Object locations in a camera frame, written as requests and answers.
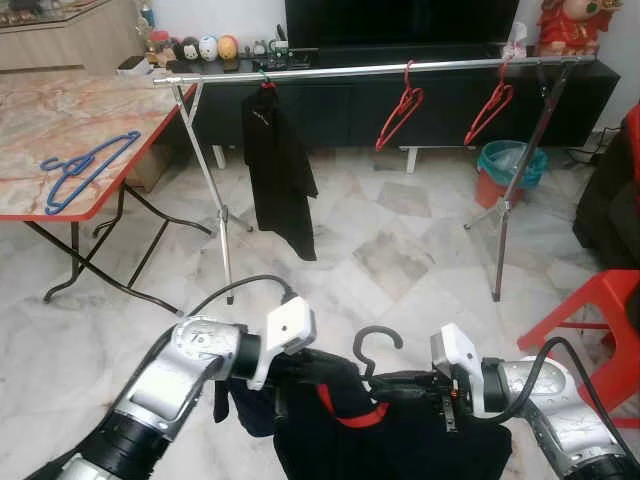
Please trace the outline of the black plastic hanger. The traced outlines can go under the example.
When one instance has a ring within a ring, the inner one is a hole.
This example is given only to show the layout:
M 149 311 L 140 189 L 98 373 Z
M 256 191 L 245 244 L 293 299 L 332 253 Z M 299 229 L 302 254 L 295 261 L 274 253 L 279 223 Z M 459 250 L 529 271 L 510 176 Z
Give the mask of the black plastic hanger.
M 396 330 L 388 328 L 388 326 L 371 325 L 364 326 L 364 328 L 357 330 L 355 338 L 353 338 L 352 351 L 353 355 L 360 361 L 360 364 L 364 366 L 364 374 L 361 375 L 361 378 L 365 381 L 370 381 L 374 378 L 376 369 L 376 362 L 372 360 L 372 358 L 367 357 L 364 352 L 364 342 L 371 334 L 381 334 L 392 339 L 393 346 L 396 349 L 402 349 L 404 347 L 401 334 L 396 332 Z

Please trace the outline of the navy shirt with red collar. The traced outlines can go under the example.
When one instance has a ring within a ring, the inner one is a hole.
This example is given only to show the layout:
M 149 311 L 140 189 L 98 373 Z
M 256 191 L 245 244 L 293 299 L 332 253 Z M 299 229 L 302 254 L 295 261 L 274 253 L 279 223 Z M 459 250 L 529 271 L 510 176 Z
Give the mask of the navy shirt with red collar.
M 379 403 L 362 378 L 261 390 L 216 381 L 215 422 L 232 410 L 248 434 L 271 438 L 287 480 L 500 480 L 513 452 L 502 425 L 447 431 L 429 404 Z

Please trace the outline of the red plastic hanger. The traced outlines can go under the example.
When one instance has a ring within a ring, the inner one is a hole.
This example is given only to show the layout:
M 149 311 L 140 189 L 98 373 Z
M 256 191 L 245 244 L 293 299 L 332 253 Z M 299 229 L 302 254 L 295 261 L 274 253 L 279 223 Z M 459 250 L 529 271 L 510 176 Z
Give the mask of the red plastic hanger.
M 413 60 L 407 60 L 404 64 L 402 72 L 403 91 L 397 105 L 394 106 L 388 118 L 385 119 L 383 127 L 381 127 L 378 137 L 376 137 L 374 148 L 376 151 L 383 151 L 384 147 L 389 145 L 389 142 L 393 141 L 396 134 L 401 131 L 407 120 L 411 118 L 417 110 L 420 109 L 422 102 L 425 100 L 425 91 L 420 87 L 413 87 L 410 74 L 413 65 Z
M 481 106 L 479 113 L 472 120 L 470 128 L 467 129 L 465 136 L 463 136 L 463 146 L 470 146 L 494 122 L 495 118 L 506 109 L 509 101 L 515 96 L 515 87 L 506 81 L 509 60 L 511 58 L 506 58 L 500 64 L 497 84 L 495 84 L 488 100 Z

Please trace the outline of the blue plastic hanger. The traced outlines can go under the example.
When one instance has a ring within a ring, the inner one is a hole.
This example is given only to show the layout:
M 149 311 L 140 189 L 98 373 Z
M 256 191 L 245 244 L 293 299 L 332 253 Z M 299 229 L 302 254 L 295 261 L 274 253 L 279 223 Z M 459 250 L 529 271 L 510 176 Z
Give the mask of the blue plastic hanger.
M 69 159 L 59 159 L 59 157 L 49 157 L 38 168 L 42 172 L 60 172 L 59 178 L 55 179 L 54 186 L 47 192 L 44 205 L 44 212 L 47 215 L 58 215 L 67 209 L 77 197 L 91 186 L 93 180 L 104 173 L 119 156 L 122 156 L 133 143 L 140 140 L 140 131 L 129 131 L 119 134 L 101 143 L 101 145 L 91 148 L 86 154 L 69 157 Z M 79 184 L 69 193 L 61 193 L 61 187 L 67 180 L 79 179 Z

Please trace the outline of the red plastic stool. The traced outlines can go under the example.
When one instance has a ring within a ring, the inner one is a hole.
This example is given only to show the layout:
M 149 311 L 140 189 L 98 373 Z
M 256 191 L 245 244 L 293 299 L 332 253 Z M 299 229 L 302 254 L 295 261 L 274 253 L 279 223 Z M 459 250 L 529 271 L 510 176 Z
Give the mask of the red plastic stool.
M 539 324 L 517 339 L 521 351 L 543 346 L 557 328 L 604 330 L 612 339 L 611 357 L 590 372 L 591 384 L 599 394 L 605 411 L 612 412 L 640 392 L 640 332 L 637 316 L 637 287 L 640 271 L 605 270 L 577 288 Z M 603 323 L 576 323 L 570 317 L 585 306 L 598 308 Z

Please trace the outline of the black t-shirt with white print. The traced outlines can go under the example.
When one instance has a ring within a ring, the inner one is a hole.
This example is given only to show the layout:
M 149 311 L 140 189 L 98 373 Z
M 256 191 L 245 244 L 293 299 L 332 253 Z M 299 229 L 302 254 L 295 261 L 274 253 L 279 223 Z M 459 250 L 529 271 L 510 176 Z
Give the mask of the black t-shirt with white print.
M 274 232 L 303 261 L 315 261 L 308 201 L 317 186 L 305 145 L 280 110 L 278 88 L 261 84 L 241 104 L 244 164 L 257 228 Z

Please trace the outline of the orange bin with teal bag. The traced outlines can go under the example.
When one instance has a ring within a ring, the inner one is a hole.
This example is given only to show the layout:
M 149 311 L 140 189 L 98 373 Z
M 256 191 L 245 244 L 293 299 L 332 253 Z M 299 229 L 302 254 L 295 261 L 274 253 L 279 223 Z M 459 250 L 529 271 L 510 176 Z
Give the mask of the orange bin with teal bag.
M 477 157 L 477 180 L 475 201 L 485 209 L 490 209 L 507 191 L 513 174 L 516 173 L 518 160 L 526 147 L 525 142 L 515 140 L 498 140 L 481 148 Z M 512 197 L 512 204 L 517 204 L 529 189 L 538 186 L 541 177 L 547 170 L 549 157 L 543 148 L 535 148 L 530 164 L 524 172 L 520 187 Z

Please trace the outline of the black tv cabinet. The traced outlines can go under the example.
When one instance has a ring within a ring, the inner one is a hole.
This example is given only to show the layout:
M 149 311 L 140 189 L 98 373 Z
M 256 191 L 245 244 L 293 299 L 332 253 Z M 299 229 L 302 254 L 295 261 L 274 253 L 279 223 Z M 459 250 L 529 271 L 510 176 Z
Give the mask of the black tv cabinet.
M 244 63 L 238 72 L 257 73 Z M 561 73 L 558 65 L 508 67 L 506 81 L 515 87 L 506 109 L 474 141 L 530 140 L 543 100 Z M 170 76 L 214 76 L 212 67 Z M 498 81 L 498 68 L 412 72 L 413 87 L 425 91 L 420 109 L 407 120 L 388 148 L 462 147 L 465 134 Z M 242 83 L 205 84 L 195 115 L 200 145 L 243 151 L 241 104 L 262 79 Z M 372 147 L 403 91 L 402 73 L 380 76 L 287 79 L 275 82 L 280 110 L 293 125 L 303 146 L 317 148 Z M 603 61 L 579 65 L 567 86 L 539 146 L 579 147 L 588 142 L 605 108 L 622 91 L 622 77 Z

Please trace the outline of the dark fabric sofa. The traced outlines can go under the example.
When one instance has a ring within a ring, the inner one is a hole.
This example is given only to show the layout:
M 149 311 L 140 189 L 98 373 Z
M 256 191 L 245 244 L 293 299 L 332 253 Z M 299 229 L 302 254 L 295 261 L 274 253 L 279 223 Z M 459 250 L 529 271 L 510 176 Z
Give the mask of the dark fabric sofa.
M 573 233 L 604 269 L 640 269 L 640 212 L 623 127 L 600 156 L 577 205 Z

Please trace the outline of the silver metal clothes rack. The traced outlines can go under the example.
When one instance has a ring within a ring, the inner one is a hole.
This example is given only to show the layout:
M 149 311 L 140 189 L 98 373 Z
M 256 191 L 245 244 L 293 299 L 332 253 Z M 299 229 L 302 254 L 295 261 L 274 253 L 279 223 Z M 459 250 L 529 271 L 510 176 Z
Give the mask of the silver metal clothes rack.
M 524 177 L 525 169 L 530 164 L 535 148 L 539 147 L 541 137 L 552 120 L 554 111 L 556 111 L 561 100 L 564 87 L 567 86 L 570 72 L 579 65 L 589 65 L 598 61 L 598 56 L 557 56 L 557 58 L 520 58 L 509 60 L 508 67 L 522 67 L 522 65 L 534 65 L 538 70 L 544 65 L 556 64 L 559 67 L 559 76 L 554 86 L 547 90 L 540 90 L 541 100 L 543 100 L 543 109 L 536 123 L 531 138 L 526 142 L 524 154 L 520 161 L 516 173 L 513 174 L 511 183 L 508 184 L 506 193 L 502 196 L 499 204 L 490 209 L 485 210 L 477 220 L 481 221 L 489 218 L 494 212 L 500 215 L 500 234 L 497 247 L 497 264 L 495 264 L 495 279 L 492 287 L 492 300 L 498 302 L 500 300 L 500 288 L 503 284 L 504 266 L 506 266 L 506 244 L 508 238 L 509 211 L 512 210 L 512 197 L 515 191 L 520 187 L 522 177 Z M 474 70 L 486 69 L 490 67 L 498 68 L 503 63 L 503 59 L 477 59 L 477 60 L 461 60 L 461 61 L 429 61 L 429 63 L 417 63 L 412 65 L 412 72 L 434 72 L 434 70 Z M 358 76 L 380 76 L 380 74 L 402 73 L 404 64 L 374 65 L 374 67 L 340 67 L 340 68 L 321 68 L 306 70 L 278 70 L 275 73 L 268 73 L 270 78 L 275 82 L 283 81 L 300 81 L 300 79 L 310 78 L 340 78 L 340 77 L 358 77 Z M 215 237 L 220 242 L 221 269 L 223 269 L 224 278 L 230 280 L 230 248 L 228 239 L 228 224 L 230 221 L 241 225 L 242 229 L 252 232 L 252 225 L 247 221 L 243 221 L 236 215 L 229 214 L 228 206 L 221 200 L 218 183 L 212 179 L 209 165 L 207 165 L 204 151 L 202 151 L 200 141 L 195 132 L 195 115 L 200 105 L 202 91 L 205 84 L 223 84 L 223 83 L 242 83 L 250 81 L 259 81 L 262 77 L 259 73 L 233 73 L 233 74 L 214 74 L 214 76 L 201 76 L 201 74 L 191 74 L 191 76 L 159 76 L 152 77 L 150 81 L 154 86 L 159 88 L 169 88 L 172 90 L 175 106 L 180 113 L 184 128 L 186 128 L 189 143 L 195 152 L 195 161 L 204 174 L 207 191 L 211 195 L 212 205 L 216 212 L 216 225 L 218 232 Z

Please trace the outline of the jar with red lid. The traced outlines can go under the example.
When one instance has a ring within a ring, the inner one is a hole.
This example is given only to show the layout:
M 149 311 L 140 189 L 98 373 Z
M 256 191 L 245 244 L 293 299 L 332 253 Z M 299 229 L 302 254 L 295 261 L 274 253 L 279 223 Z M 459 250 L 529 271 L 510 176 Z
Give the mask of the jar with red lid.
M 152 29 L 147 37 L 146 58 L 156 68 L 166 68 L 169 61 L 173 61 L 175 56 L 172 51 L 173 40 L 165 29 Z

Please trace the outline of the black television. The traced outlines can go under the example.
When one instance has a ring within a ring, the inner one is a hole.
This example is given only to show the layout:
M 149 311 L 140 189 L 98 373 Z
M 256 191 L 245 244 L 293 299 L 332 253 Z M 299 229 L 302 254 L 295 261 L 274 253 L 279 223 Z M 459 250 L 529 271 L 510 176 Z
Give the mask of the black television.
M 285 32 L 303 49 L 489 44 L 520 0 L 285 0 Z

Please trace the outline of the white tissue box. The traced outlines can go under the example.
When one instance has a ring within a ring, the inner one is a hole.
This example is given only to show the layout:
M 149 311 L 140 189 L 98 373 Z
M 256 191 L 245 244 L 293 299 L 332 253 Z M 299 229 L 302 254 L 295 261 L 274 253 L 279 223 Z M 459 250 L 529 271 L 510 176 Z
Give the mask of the white tissue box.
M 504 60 L 526 58 L 527 49 L 525 46 L 525 40 L 529 37 L 529 28 L 525 23 L 516 20 L 509 29 L 509 35 L 506 44 L 500 50 L 500 56 Z

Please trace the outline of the red gold figurine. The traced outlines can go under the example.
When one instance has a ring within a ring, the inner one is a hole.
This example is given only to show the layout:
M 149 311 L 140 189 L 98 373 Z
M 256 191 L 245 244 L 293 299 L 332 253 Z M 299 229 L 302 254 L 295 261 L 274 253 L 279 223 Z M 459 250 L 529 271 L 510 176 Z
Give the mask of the red gold figurine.
M 607 29 L 609 18 L 603 0 L 541 0 L 536 54 L 543 58 L 596 55 L 599 33 Z

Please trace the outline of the light wooden cabinet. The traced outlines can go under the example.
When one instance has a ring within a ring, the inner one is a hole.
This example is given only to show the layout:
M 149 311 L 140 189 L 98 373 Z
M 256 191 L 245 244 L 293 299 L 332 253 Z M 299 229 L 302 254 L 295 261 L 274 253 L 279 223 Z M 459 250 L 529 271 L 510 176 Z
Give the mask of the light wooden cabinet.
M 99 0 L 68 19 L 0 27 L 0 73 L 81 67 L 110 76 L 145 51 L 137 19 L 134 0 Z

